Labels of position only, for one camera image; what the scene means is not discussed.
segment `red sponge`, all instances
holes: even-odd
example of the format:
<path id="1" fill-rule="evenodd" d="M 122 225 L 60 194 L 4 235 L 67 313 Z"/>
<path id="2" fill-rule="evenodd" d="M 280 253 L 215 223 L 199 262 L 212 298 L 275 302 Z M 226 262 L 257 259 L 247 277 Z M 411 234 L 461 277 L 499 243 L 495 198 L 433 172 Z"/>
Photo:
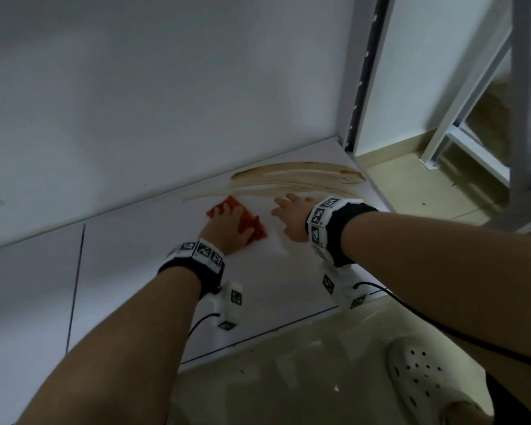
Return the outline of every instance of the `red sponge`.
<path id="1" fill-rule="evenodd" d="M 244 213 L 242 214 L 242 218 L 240 219 L 240 226 L 238 226 L 238 232 L 244 232 L 248 228 L 254 228 L 254 233 L 248 240 L 248 245 L 253 242 L 254 240 L 261 240 L 262 238 L 267 237 L 266 229 L 260 222 L 259 216 L 254 216 L 251 214 L 246 207 L 242 206 L 238 200 L 236 200 L 232 195 L 229 195 L 226 200 L 224 200 L 222 203 L 214 206 L 211 208 L 208 212 L 206 212 L 206 215 L 211 218 L 214 209 L 218 207 L 221 211 L 224 211 L 224 205 L 227 204 L 230 206 L 230 208 L 234 208 L 237 206 L 241 206 L 244 209 Z"/>

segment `forearm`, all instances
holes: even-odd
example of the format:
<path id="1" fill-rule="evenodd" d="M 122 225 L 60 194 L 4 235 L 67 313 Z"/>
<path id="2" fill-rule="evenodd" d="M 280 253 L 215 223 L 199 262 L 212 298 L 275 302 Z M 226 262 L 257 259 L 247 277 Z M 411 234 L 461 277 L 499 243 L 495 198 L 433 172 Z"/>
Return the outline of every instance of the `forearm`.
<path id="1" fill-rule="evenodd" d="M 79 342 L 18 424 L 163 423 L 200 282 L 167 269 Z"/>
<path id="2" fill-rule="evenodd" d="M 431 319 L 531 355 L 531 236 L 372 212 L 341 247 Z"/>

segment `cable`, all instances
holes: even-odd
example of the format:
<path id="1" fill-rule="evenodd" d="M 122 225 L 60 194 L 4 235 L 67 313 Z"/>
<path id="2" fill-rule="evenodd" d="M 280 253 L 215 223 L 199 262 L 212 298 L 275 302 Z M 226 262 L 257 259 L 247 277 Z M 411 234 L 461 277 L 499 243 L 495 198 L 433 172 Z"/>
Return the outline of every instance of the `cable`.
<path id="1" fill-rule="evenodd" d="M 443 331 L 444 333 L 450 334 L 451 336 L 457 337 L 457 338 L 459 338 L 459 339 L 461 339 L 461 340 L 463 340 L 465 342 L 468 342 L 468 343 L 471 343 L 471 344 L 475 344 L 476 346 L 479 346 L 479 347 L 481 347 L 483 349 L 490 350 L 490 351 L 495 352 L 495 353 L 497 353 L 499 355 L 503 355 L 504 357 L 509 357 L 511 359 L 515 359 L 516 361 L 522 362 L 524 364 L 531 365 L 531 357 L 528 357 L 526 355 L 514 352 L 513 350 L 509 350 L 509 349 L 506 349 L 504 347 L 499 347 L 499 346 L 497 346 L 497 345 L 495 345 L 493 343 L 488 343 L 488 342 L 485 342 L 485 341 L 480 340 L 478 338 L 474 338 L 472 336 L 468 336 L 467 334 L 461 333 L 460 331 L 457 331 L 457 330 L 453 330 L 452 328 L 447 327 L 446 325 L 444 325 L 444 324 L 442 324 L 440 322 L 434 321 L 431 318 L 428 318 L 424 314 L 422 314 L 422 313 L 418 312 L 417 310 L 415 310 L 409 304 L 404 303 L 402 300 L 397 298 L 388 289 L 382 288 L 381 285 L 376 285 L 375 283 L 371 283 L 371 282 L 361 282 L 361 283 L 357 283 L 357 285 L 358 286 L 360 286 L 360 285 L 370 285 L 370 286 L 374 286 L 374 287 L 376 287 L 378 289 L 381 289 L 386 294 L 388 294 L 391 298 L 393 298 L 395 301 L 397 301 L 399 304 L 401 304 L 403 307 L 405 307 L 407 310 L 409 310 L 412 314 L 415 314 L 416 316 L 418 316 L 421 319 L 423 319 L 424 321 L 430 323 L 432 326 L 438 328 L 439 330 Z"/>
<path id="2" fill-rule="evenodd" d="M 199 319 L 199 321 L 195 324 L 195 326 L 193 328 L 191 328 L 191 330 L 189 331 L 189 335 L 187 336 L 187 340 L 189 340 L 189 337 L 191 337 L 191 334 L 193 333 L 193 331 L 199 326 L 199 324 L 202 321 L 204 321 L 206 318 L 210 318 L 210 317 L 213 317 L 213 316 L 220 316 L 220 313 L 207 314 L 205 317 L 202 317 L 201 319 Z"/>

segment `baseboard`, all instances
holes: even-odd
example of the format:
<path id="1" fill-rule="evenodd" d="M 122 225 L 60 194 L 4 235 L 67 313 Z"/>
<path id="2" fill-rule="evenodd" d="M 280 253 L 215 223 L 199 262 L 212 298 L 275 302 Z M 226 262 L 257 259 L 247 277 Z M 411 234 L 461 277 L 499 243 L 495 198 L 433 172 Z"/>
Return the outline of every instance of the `baseboard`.
<path id="1" fill-rule="evenodd" d="M 374 151 L 358 155 L 356 160 L 364 167 L 371 167 L 377 164 L 385 163 L 392 159 L 398 158 L 408 153 L 423 151 L 431 141 L 432 135 L 436 130 L 430 130 L 426 133 L 410 137 L 401 142 L 390 144 L 389 146 L 375 149 Z"/>

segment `person's left hand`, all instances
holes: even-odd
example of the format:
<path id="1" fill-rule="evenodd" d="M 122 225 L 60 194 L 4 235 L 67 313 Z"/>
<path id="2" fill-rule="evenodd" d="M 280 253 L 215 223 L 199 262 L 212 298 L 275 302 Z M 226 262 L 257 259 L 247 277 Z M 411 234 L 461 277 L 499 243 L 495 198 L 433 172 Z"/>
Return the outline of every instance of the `person's left hand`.
<path id="1" fill-rule="evenodd" d="M 225 203 L 224 212 L 220 212 L 220 209 L 215 207 L 212 219 L 200 232 L 199 238 L 210 241 L 225 255 L 231 255 L 242 249 L 254 233 L 254 228 L 248 228 L 243 233 L 238 232 L 243 213 L 242 206 L 236 206 L 232 210 Z"/>

